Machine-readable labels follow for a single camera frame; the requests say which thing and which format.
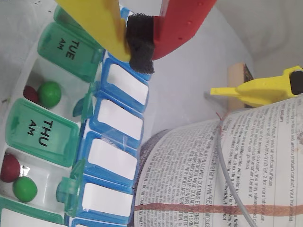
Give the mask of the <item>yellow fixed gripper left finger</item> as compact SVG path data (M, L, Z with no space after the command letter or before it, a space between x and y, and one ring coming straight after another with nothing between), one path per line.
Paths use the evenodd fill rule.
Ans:
M131 58L126 40L126 22L117 0L58 0L83 29L111 55L123 62Z

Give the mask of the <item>gripper red moving right finger foam pad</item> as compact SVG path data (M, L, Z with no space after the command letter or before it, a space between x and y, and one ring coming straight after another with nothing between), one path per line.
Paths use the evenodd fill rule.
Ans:
M130 15L126 40L131 52L131 69L153 74L153 61L193 38L215 3L215 0L164 0L158 16Z

